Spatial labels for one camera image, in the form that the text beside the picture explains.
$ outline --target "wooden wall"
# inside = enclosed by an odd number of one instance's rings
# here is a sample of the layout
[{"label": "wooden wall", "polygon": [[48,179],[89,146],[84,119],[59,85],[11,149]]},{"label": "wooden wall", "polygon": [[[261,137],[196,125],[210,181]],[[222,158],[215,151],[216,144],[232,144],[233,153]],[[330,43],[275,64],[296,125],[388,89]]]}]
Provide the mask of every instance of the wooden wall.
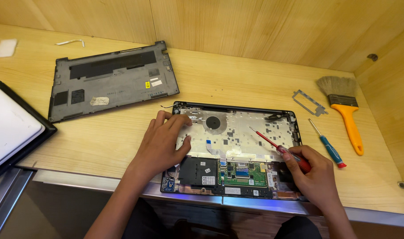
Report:
[{"label": "wooden wall", "polygon": [[4,0],[0,23],[353,72],[404,0]]},{"label": "wooden wall", "polygon": [[404,31],[377,55],[355,76],[404,180]]}]

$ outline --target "brush bristles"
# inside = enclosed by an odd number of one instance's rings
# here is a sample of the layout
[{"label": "brush bristles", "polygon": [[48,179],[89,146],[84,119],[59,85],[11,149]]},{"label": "brush bristles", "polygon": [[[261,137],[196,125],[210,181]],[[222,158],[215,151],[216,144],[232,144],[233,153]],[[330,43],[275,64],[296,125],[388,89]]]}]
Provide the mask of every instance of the brush bristles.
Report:
[{"label": "brush bristles", "polygon": [[357,90],[357,82],[345,77],[322,77],[317,80],[317,85],[326,96],[338,94],[355,97]]}]

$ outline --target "hand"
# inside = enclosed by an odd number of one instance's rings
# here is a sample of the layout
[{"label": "hand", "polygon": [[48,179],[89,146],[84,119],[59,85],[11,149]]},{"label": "hand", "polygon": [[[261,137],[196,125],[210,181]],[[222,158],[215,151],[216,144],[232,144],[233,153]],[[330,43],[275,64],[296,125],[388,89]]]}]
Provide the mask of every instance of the hand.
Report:
[{"label": "hand", "polygon": [[191,149],[191,137],[187,136],[181,148],[175,150],[178,133],[184,124],[192,125],[192,120],[187,115],[173,116],[171,113],[159,111],[156,119],[151,120],[142,144],[127,171],[144,172],[149,181],[158,173],[180,163]]},{"label": "hand", "polygon": [[304,156],[312,167],[311,171],[304,175],[296,160],[290,154],[283,154],[283,159],[301,193],[323,213],[342,207],[334,180],[332,161],[307,145],[292,147],[289,150]]}]

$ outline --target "yellow handle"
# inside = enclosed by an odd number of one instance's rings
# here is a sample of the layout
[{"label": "yellow handle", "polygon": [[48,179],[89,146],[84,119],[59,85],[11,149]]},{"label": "yellow handle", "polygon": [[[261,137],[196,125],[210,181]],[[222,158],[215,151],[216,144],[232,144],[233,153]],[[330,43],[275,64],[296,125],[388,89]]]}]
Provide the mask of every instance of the yellow handle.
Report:
[{"label": "yellow handle", "polygon": [[352,117],[352,112],[358,110],[355,106],[344,106],[338,104],[332,104],[330,107],[336,109],[343,116],[345,121],[346,131],[348,132],[349,139],[351,140],[352,146],[358,155],[364,154],[364,148],[362,146],[362,140],[358,128],[355,125],[354,118]]}]

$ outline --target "blue screwdriver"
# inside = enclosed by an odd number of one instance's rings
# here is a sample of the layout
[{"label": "blue screwdriver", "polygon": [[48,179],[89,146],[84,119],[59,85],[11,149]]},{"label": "blue screwdriver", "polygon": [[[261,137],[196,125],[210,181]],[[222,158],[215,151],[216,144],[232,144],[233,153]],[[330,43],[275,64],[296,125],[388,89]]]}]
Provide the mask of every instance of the blue screwdriver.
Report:
[{"label": "blue screwdriver", "polygon": [[314,123],[311,119],[308,119],[311,122],[312,126],[314,126],[315,130],[317,131],[318,135],[320,135],[320,140],[323,142],[324,146],[326,146],[327,152],[329,152],[332,159],[336,162],[338,168],[346,167],[346,164],[343,163],[342,159],[340,158],[339,154],[337,153],[336,149],[327,141],[326,137],[318,131],[317,127],[315,127]]}]

